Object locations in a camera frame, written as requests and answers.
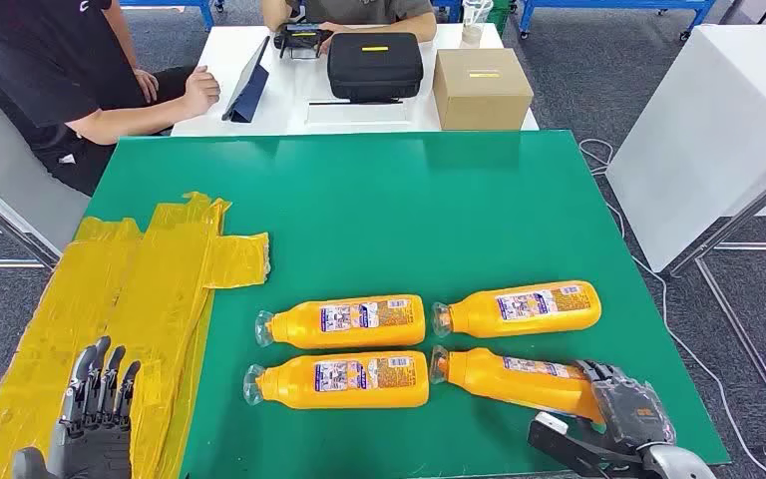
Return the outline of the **person's left hand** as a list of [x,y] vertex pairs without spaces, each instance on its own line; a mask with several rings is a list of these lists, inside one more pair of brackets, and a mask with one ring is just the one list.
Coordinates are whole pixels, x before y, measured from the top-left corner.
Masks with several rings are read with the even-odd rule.
[[133,73],[143,93],[147,104],[153,104],[158,100],[159,81],[149,72],[134,68]]

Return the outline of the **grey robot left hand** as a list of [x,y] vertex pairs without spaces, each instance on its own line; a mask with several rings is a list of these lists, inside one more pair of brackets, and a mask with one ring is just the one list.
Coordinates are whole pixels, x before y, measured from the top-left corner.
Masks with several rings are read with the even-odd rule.
[[14,454],[13,478],[130,478],[131,407],[141,363],[122,366],[126,348],[107,335],[78,355],[62,398],[48,453]]

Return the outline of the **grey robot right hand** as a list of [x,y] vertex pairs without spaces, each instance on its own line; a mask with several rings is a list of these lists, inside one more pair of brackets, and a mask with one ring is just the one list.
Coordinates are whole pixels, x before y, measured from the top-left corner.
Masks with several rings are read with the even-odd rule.
[[639,382],[611,364],[576,360],[574,365],[590,383],[605,427],[599,440],[604,448],[629,454],[676,443],[673,424],[648,382]]

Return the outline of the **person's right hand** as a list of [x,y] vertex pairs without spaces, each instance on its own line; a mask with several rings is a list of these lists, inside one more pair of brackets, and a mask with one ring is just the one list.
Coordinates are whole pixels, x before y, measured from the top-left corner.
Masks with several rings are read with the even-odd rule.
[[186,80],[185,93],[181,97],[186,118],[206,113],[220,96],[220,86],[207,66],[197,66]]

